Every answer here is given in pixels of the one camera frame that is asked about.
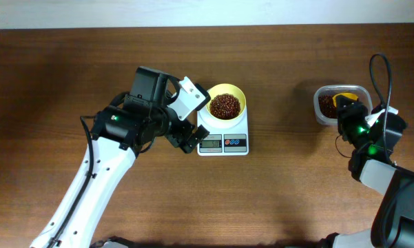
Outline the yellow plastic bowl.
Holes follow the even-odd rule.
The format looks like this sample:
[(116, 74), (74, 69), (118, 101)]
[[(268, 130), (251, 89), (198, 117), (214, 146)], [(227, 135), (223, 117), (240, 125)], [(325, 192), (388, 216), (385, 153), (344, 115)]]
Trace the yellow plastic bowl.
[[(243, 115), (244, 110), (246, 109), (247, 100), (246, 100), (245, 94), (243, 93), (243, 91), (239, 87), (237, 87), (235, 85), (232, 85), (232, 84), (229, 84), (229, 83), (221, 83), (221, 84), (215, 85), (215, 86), (211, 87), (210, 89), (208, 89), (208, 92), (209, 92), (209, 95), (211, 97), (211, 100), (210, 100), (210, 102), (207, 103), (206, 110), (207, 110), (207, 113), (213, 119), (216, 119), (218, 121), (234, 121), (234, 120), (240, 118)], [(236, 118), (233, 118), (233, 119), (230, 119), (230, 120), (222, 120), (222, 119), (214, 117), (210, 113), (209, 107), (210, 107), (211, 101), (214, 99), (215, 96), (220, 95), (220, 94), (232, 94), (236, 98), (238, 98), (238, 100), (240, 101), (240, 113)]]

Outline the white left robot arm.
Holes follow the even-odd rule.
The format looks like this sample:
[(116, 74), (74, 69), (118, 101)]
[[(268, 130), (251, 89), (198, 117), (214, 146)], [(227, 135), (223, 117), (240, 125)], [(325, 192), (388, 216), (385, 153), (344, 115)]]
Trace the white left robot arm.
[(188, 77), (140, 66), (132, 88), (116, 95), (85, 125), (87, 149), (74, 180), (32, 247), (89, 247), (122, 177), (156, 138), (191, 153), (209, 134), (187, 120), (210, 101)]

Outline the red beans in bowl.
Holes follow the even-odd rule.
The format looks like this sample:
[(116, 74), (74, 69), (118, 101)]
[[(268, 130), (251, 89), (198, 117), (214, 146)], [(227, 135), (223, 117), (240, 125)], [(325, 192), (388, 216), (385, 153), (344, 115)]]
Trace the red beans in bowl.
[(232, 94), (220, 94), (211, 101), (209, 111), (216, 118), (230, 120), (239, 115), (240, 101)]

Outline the red adzuki beans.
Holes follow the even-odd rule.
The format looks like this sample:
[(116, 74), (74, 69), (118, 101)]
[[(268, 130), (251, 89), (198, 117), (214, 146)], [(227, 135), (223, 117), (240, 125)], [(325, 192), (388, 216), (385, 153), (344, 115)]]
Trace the red adzuki beans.
[(327, 118), (337, 118), (337, 108), (333, 103), (333, 95), (318, 97), (321, 113)]

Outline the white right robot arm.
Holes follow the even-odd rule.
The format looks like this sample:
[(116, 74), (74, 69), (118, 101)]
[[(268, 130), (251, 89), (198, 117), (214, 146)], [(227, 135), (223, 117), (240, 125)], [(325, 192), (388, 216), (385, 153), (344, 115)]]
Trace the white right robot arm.
[(406, 122), (393, 107), (366, 106), (344, 94), (333, 98), (338, 132), (354, 146), (349, 171), (356, 181), (383, 195), (372, 227), (354, 234), (333, 233), (319, 247), (414, 247), (414, 172), (391, 162)]

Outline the clear plastic container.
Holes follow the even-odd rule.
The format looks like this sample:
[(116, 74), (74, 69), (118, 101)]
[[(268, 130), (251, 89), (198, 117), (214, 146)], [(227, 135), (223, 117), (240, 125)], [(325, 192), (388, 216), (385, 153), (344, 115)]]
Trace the clear plastic container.
[(369, 92), (359, 85), (326, 85), (319, 88), (313, 96), (314, 113), (316, 121), (321, 125), (336, 126), (338, 124), (337, 118), (329, 118), (324, 114), (323, 108), (320, 106), (319, 99), (330, 99), (336, 94), (352, 93), (359, 97), (359, 100), (367, 107), (368, 113), (373, 109), (372, 101)]

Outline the yellow plastic scoop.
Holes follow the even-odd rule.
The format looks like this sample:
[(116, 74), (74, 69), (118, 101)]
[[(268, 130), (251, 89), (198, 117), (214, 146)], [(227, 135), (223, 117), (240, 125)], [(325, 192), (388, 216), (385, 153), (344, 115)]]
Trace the yellow plastic scoop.
[(336, 101), (336, 99), (339, 96), (344, 96), (344, 97), (346, 97), (346, 98), (348, 98), (348, 99), (350, 99), (352, 101), (358, 101), (359, 100), (359, 97), (356, 94), (349, 93), (349, 92), (339, 93), (339, 94), (334, 95), (333, 98), (332, 98), (333, 99), (333, 105), (335, 107), (337, 107), (337, 101)]

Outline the white digital kitchen scale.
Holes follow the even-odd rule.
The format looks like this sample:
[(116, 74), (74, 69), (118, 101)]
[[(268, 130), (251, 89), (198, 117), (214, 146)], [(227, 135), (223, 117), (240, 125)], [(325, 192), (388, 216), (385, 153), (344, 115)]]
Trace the white digital kitchen scale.
[(200, 156), (245, 156), (249, 153), (247, 108), (233, 120), (212, 116), (206, 107), (197, 113), (197, 124), (209, 135), (197, 145)]

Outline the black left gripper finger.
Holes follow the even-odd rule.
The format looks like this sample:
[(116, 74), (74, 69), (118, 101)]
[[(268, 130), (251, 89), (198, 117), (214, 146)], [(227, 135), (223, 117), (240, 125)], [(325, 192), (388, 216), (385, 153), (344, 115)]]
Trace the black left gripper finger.
[(195, 87), (199, 90), (199, 92), (205, 97), (205, 100), (203, 100), (203, 103), (208, 103), (211, 100), (211, 97), (209, 95), (209, 92), (203, 88), (199, 83), (195, 84)]
[(196, 146), (207, 138), (208, 135), (209, 131), (203, 125), (199, 125), (196, 129), (192, 130), (184, 140), (182, 150), (186, 154), (192, 153)]

